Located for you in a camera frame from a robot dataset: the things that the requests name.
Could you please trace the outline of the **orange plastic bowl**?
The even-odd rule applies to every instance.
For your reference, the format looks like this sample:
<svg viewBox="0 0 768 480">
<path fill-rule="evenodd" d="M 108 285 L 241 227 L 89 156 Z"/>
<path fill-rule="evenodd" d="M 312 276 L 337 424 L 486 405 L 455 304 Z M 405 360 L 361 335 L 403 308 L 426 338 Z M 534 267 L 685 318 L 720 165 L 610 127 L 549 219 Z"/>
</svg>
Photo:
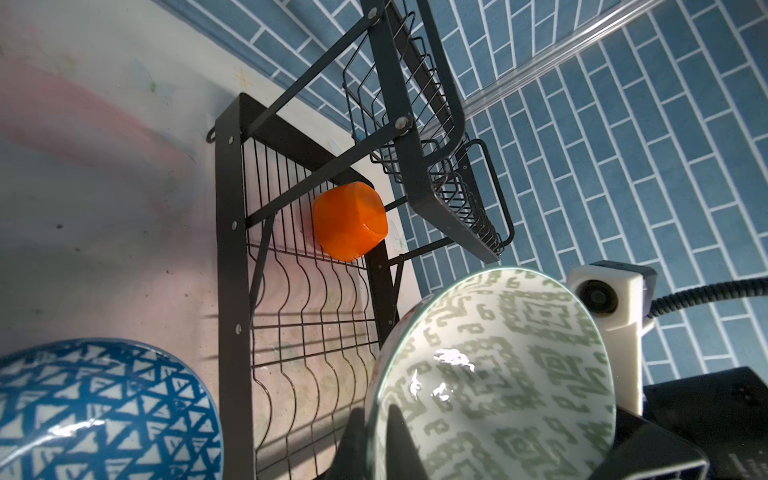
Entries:
<svg viewBox="0 0 768 480">
<path fill-rule="evenodd" d="M 316 240 L 325 253 L 338 261 L 359 259 L 389 233 L 381 197 L 363 182 L 341 185 L 320 194 L 312 208 Z"/>
</svg>

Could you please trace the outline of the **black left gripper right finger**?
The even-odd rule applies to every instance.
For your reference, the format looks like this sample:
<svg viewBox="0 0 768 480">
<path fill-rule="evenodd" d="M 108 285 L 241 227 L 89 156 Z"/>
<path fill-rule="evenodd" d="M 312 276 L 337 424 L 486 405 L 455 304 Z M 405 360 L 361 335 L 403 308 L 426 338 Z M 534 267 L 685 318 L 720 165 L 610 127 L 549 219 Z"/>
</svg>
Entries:
<svg viewBox="0 0 768 480">
<path fill-rule="evenodd" d="M 394 404 L 388 409 L 386 474 L 389 480 L 428 479 L 402 411 Z"/>
</svg>

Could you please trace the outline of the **green patterned ceramic bowl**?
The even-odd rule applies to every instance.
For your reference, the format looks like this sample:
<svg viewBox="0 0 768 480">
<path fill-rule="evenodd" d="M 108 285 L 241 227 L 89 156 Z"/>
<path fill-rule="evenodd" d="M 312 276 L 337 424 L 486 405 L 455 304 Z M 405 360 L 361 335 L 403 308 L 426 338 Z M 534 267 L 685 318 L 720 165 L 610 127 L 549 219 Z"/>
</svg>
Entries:
<svg viewBox="0 0 768 480">
<path fill-rule="evenodd" d="M 616 429 L 611 368 L 587 308 L 517 267 L 457 281 L 389 333 L 365 399 L 371 479 L 390 473 L 391 407 L 430 479 L 586 479 Z"/>
</svg>

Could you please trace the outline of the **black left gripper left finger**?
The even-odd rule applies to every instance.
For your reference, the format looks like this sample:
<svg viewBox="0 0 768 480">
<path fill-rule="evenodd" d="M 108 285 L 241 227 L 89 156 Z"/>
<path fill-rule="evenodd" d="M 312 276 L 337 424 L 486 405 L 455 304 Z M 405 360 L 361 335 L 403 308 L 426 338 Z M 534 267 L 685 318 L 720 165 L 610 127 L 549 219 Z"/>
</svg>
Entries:
<svg viewBox="0 0 768 480">
<path fill-rule="evenodd" d="M 365 413 L 362 408 L 350 412 L 347 425 L 324 480 L 359 480 L 365 478 Z"/>
</svg>

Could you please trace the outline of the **black wire dish rack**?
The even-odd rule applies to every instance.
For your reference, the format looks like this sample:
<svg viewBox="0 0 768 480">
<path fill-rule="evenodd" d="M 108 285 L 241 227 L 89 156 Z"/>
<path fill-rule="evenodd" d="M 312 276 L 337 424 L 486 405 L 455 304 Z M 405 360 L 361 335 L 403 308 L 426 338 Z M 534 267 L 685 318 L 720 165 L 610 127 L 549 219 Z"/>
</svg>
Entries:
<svg viewBox="0 0 768 480">
<path fill-rule="evenodd" d="M 367 1 L 272 104 L 216 119 L 219 399 L 228 479 L 326 478 L 400 320 L 405 264 L 496 261 L 430 5 Z"/>
</svg>

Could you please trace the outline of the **blue triangle patterned bowl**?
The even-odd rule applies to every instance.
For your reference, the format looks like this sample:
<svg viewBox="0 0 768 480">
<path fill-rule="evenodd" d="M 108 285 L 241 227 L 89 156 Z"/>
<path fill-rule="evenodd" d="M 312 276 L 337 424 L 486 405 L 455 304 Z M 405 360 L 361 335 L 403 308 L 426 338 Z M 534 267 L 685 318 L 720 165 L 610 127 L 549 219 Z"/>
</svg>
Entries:
<svg viewBox="0 0 768 480">
<path fill-rule="evenodd" d="M 4 479 L 220 479 L 213 397 L 152 346 L 65 340 L 1 359 Z"/>
</svg>

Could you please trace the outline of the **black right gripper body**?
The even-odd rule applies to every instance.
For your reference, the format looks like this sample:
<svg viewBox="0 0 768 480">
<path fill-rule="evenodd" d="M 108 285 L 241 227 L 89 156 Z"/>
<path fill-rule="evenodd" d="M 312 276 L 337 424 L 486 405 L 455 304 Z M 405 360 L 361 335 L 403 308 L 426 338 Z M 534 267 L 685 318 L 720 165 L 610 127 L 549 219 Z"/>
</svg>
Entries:
<svg viewBox="0 0 768 480">
<path fill-rule="evenodd" d="M 644 388 L 593 479 L 765 479 L 767 385 L 738 367 Z"/>
</svg>

